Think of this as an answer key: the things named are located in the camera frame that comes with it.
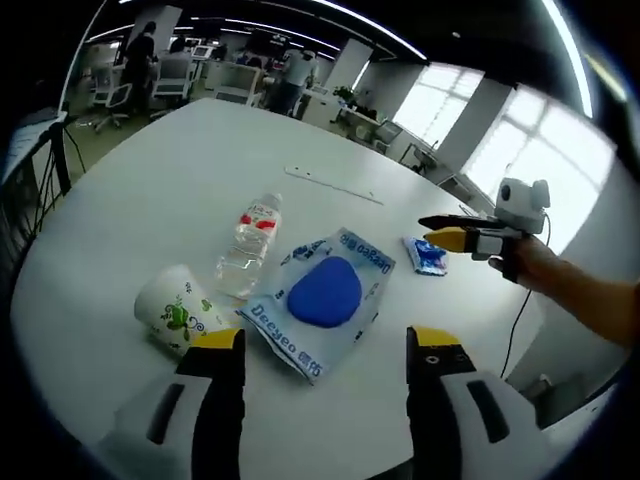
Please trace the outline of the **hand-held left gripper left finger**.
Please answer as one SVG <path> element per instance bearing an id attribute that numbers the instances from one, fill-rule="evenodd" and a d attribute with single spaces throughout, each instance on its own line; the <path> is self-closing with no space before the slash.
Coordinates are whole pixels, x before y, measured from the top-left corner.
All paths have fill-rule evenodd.
<path id="1" fill-rule="evenodd" d="M 176 370 L 123 404 L 97 444 L 117 479 L 238 479 L 245 330 L 194 341 Z"/>

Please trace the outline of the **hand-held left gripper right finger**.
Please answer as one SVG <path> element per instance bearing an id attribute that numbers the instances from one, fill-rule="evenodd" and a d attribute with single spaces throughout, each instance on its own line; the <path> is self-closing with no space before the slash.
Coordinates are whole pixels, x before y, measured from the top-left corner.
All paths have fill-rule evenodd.
<path id="1" fill-rule="evenodd" d="M 542 478 L 543 433 L 533 405 L 477 369 L 455 336 L 408 327 L 406 382 L 414 478 Z"/>

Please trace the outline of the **person's right hand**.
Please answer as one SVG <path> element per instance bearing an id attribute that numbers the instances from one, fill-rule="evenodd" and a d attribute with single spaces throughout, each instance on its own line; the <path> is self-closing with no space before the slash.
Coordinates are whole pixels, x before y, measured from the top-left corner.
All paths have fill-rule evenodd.
<path id="1" fill-rule="evenodd" d="M 532 236 L 516 240 L 509 255 L 494 256 L 488 263 L 501 273 L 512 267 L 517 284 L 542 294 L 553 293 L 572 270 L 568 262 Z"/>

